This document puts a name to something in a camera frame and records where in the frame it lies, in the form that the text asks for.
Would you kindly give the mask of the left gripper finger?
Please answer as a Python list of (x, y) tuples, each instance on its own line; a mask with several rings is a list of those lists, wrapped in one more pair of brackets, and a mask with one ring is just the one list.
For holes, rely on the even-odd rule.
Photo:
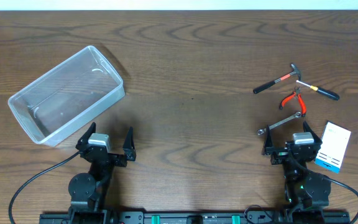
[(82, 149), (85, 145), (88, 144), (89, 138), (95, 132), (96, 132), (96, 123), (92, 122), (88, 130), (84, 133), (84, 135), (82, 135), (82, 137), (79, 138), (75, 148)]
[(133, 127), (131, 126), (127, 132), (127, 135), (122, 146), (125, 153), (135, 153), (135, 146), (133, 140)]

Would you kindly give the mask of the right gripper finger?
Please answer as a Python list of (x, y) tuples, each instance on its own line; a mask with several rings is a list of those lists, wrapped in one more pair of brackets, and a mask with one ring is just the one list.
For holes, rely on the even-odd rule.
[(322, 145), (321, 138), (310, 128), (306, 121), (303, 122), (303, 130), (305, 133), (308, 133), (308, 135), (311, 136), (314, 144)]
[(262, 155), (270, 155), (273, 150), (273, 141), (270, 133), (270, 127), (267, 126), (265, 129), (265, 141), (262, 148)]

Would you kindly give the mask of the white blue card package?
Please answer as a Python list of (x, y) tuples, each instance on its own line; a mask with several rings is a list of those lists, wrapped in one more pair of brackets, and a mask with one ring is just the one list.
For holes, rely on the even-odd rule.
[(351, 132), (330, 121), (324, 127), (322, 145), (314, 163), (334, 173), (341, 170)]

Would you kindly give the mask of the silver combination wrench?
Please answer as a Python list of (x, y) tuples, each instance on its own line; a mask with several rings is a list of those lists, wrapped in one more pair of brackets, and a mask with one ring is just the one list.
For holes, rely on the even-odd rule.
[[(283, 120), (280, 120), (280, 121), (278, 121), (278, 122), (276, 122), (274, 124), (269, 125), (268, 128), (269, 129), (274, 129), (274, 128), (278, 127), (278, 126), (281, 126), (284, 123), (287, 123), (287, 122), (289, 122), (289, 121), (291, 121), (293, 119), (297, 119), (297, 118), (300, 118), (300, 117), (301, 117), (301, 112), (297, 111), (293, 115), (291, 115), (291, 116), (289, 116), (289, 117), (287, 117), (287, 118), (285, 118)], [(257, 135), (259, 135), (259, 136), (263, 135), (266, 132), (266, 130), (267, 130), (267, 128), (259, 129), (257, 131)]]

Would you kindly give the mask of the clear plastic container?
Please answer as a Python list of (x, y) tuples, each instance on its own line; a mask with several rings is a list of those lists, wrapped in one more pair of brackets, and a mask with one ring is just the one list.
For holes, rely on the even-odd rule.
[(8, 105), (34, 143), (55, 147), (124, 95), (117, 70), (89, 45), (12, 95)]

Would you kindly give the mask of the screwdriver black yellow handle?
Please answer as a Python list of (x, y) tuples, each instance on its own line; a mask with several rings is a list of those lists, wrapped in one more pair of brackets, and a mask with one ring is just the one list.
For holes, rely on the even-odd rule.
[(302, 84), (304, 86), (307, 86), (308, 88), (312, 89), (313, 91), (315, 91), (315, 92), (317, 92), (317, 93), (319, 93), (319, 94), (321, 94), (323, 96), (326, 96), (326, 97), (328, 97), (328, 98), (330, 98), (332, 100), (338, 101), (340, 99), (340, 96), (337, 93), (335, 93), (335, 92), (333, 92), (331, 90), (326, 90), (326, 89), (318, 87), (318, 86), (309, 85), (309, 84), (304, 83), (304, 82), (302, 82), (300, 80), (297, 80), (296, 82), (300, 83), (300, 84)]

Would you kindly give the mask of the red handled pliers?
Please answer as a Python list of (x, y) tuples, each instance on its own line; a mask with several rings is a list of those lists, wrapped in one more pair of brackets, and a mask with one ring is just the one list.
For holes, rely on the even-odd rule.
[(302, 97), (301, 97), (301, 93), (300, 93), (300, 87), (295, 87), (294, 90), (292, 91), (291, 94), (289, 94), (288, 96), (286, 96), (279, 104), (279, 109), (282, 110), (283, 107), (293, 98), (296, 98), (298, 100), (298, 103), (300, 105), (301, 108), (301, 116), (305, 117), (306, 113), (307, 113), (307, 108), (305, 105), (305, 102), (303, 101)]

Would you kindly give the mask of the small hammer black handle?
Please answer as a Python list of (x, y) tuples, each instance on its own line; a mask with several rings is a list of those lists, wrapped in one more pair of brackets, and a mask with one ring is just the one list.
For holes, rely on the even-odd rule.
[(301, 80), (301, 72), (298, 69), (298, 67), (294, 63), (291, 63), (290, 66), (292, 68), (292, 71), (290, 73), (288, 73), (288, 74), (286, 74), (286, 75), (284, 75), (284, 76), (282, 76), (280, 78), (277, 78), (275, 80), (272, 80), (270, 82), (267, 82), (267, 83), (265, 83), (265, 84), (263, 84), (261, 86), (258, 86), (257, 88), (254, 88), (252, 92), (254, 94), (258, 94), (261, 91), (264, 91), (264, 90), (270, 88), (271, 86), (273, 86), (273, 85), (275, 85), (275, 84), (277, 84), (279, 82), (282, 82), (283, 80), (286, 80), (286, 79), (288, 79), (290, 77), (294, 77), (294, 76), (298, 77), (298, 80)]

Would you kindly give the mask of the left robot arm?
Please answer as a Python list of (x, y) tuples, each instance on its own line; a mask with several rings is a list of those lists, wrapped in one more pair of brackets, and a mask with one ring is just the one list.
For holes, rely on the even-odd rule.
[(79, 138), (76, 149), (91, 165), (87, 173), (75, 175), (69, 183), (69, 223), (118, 222), (117, 213), (105, 209), (104, 204), (114, 168), (126, 167), (129, 161), (136, 160), (133, 135), (130, 127), (122, 146), (123, 154), (111, 152), (109, 136), (97, 133), (95, 123)]

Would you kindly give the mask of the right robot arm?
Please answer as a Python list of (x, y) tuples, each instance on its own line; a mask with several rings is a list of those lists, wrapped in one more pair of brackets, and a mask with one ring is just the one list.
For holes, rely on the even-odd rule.
[(284, 194), (288, 205), (281, 211), (266, 212), (270, 223), (325, 223), (323, 208), (329, 205), (331, 182), (328, 177), (307, 168), (316, 159), (322, 140), (307, 122), (303, 131), (293, 134), (285, 146), (273, 145), (271, 129), (265, 129), (262, 155), (270, 156), (272, 165), (281, 165), (285, 179)]

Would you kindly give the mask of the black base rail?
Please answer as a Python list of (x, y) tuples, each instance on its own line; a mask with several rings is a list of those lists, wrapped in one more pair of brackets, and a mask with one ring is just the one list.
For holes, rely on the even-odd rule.
[(71, 214), (41, 214), (41, 224), (245, 224), (245, 223), (350, 223), (347, 212), (295, 212), (291, 220), (279, 211), (249, 210), (245, 213), (144, 213), (73, 212)]

